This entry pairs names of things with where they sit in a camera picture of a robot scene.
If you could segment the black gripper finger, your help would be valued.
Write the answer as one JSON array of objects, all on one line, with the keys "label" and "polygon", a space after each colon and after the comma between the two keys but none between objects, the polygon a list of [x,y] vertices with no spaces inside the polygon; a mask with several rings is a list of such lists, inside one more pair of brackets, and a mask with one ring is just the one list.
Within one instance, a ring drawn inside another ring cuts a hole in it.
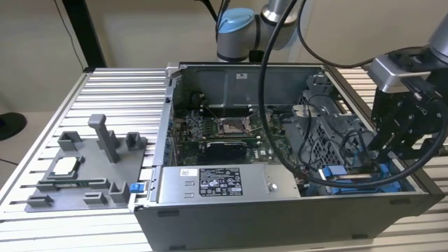
[{"label": "black gripper finger", "polygon": [[408,130],[404,134],[394,138],[394,154],[401,160],[428,161],[432,158],[429,151],[434,142],[432,137],[424,139],[418,149],[413,148],[414,143],[422,138],[422,136],[422,134]]},{"label": "black gripper finger", "polygon": [[389,142],[397,131],[394,116],[401,108],[402,93],[374,92],[372,120],[374,122],[376,135],[368,144],[368,150],[376,151],[374,160],[386,160]]}]

